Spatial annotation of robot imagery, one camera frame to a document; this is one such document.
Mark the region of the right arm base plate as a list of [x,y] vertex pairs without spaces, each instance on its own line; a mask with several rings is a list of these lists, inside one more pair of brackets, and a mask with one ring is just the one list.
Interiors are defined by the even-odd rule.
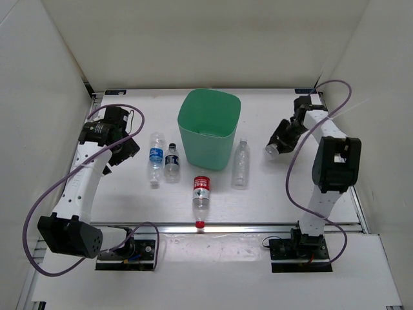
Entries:
[[272,273],[331,273],[332,264],[326,245],[314,250],[297,251],[292,248],[290,239],[269,236],[261,245],[269,250]]

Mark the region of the blue label water bottle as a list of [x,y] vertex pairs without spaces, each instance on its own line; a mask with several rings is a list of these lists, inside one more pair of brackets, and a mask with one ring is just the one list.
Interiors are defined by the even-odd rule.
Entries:
[[150,148],[148,155],[148,178],[151,188],[159,187],[163,173],[165,137],[160,132],[154,132],[150,136]]

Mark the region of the clear unlabelled plastic bottle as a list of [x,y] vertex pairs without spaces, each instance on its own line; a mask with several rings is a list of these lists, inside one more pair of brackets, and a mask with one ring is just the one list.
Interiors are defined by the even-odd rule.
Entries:
[[241,138],[235,149],[232,186],[235,189],[245,189],[248,186],[250,172],[250,147],[246,138]]

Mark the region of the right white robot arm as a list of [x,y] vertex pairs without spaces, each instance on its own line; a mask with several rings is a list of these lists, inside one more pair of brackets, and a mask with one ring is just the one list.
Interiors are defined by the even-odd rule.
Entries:
[[291,230],[290,252],[297,258],[321,247],[324,226],[334,205],[358,180],[361,156],[361,140],[342,133],[329,118],[327,108],[310,100],[305,96],[294,100],[293,116],[281,120],[265,147],[265,154],[273,160],[296,150],[300,137],[307,132],[318,143],[312,166],[312,197],[297,227]]

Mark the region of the small black cap bottle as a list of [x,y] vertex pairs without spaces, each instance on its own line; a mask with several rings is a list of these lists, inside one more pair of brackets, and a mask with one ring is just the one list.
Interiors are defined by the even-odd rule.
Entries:
[[268,144],[264,148],[264,153],[268,161],[275,160],[279,156],[277,144],[276,143]]

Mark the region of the dark label Pepsi bottle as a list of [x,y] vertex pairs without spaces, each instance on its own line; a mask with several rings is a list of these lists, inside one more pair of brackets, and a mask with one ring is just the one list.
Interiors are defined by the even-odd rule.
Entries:
[[168,183],[178,183],[180,180],[179,152],[175,143],[170,143],[166,150],[164,175]]

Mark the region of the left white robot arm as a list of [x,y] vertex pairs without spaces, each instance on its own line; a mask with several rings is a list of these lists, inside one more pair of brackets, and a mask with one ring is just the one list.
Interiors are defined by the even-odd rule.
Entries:
[[53,253],[95,258],[103,243],[103,233],[91,226],[94,196],[101,178],[110,174],[109,166],[119,165],[139,151],[134,140],[92,155],[107,145],[128,136],[127,117],[119,121],[87,122],[78,138],[73,169],[65,189],[50,216],[41,216],[37,228]]

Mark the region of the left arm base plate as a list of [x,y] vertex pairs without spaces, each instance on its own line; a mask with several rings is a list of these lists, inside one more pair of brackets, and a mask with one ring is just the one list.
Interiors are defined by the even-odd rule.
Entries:
[[133,237],[124,246],[97,256],[96,271],[153,271],[157,240]]

